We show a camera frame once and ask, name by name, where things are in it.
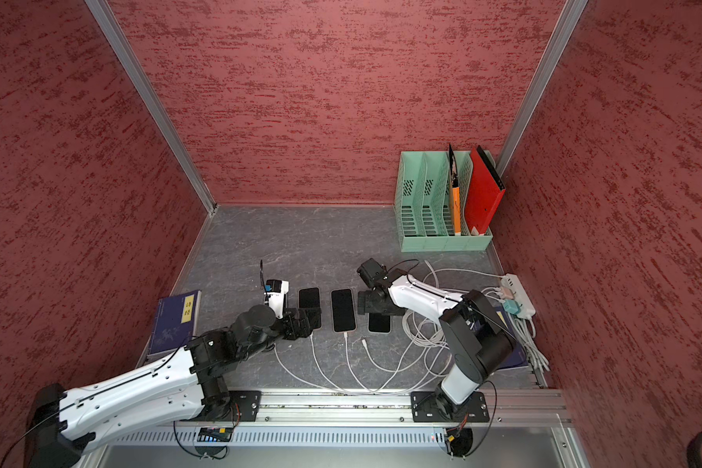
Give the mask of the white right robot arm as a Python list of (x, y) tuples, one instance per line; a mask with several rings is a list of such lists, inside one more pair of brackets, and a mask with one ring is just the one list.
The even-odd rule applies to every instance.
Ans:
[(400, 268), (387, 270), (376, 262), (360, 266), (357, 273), (384, 300), (439, 325), (454, 359), (435, 391), (443, 415), (460, 411), (518, 345), (514, 333), (479, 291), (446, 292)]

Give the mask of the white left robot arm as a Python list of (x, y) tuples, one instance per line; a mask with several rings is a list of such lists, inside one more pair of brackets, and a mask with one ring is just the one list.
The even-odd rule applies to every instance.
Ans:
[(229, 327), (206, 331), (176, 351), (116, 378), (37, 392), (27, 423), (26, 467), (71, 467), (84, 454), (152, 425), (178, 421), (238, 421), (241, 407), (225, 376), (281, 339), (310, 337), (302, 309), (281, 317), (266, 305), (240, 314)]

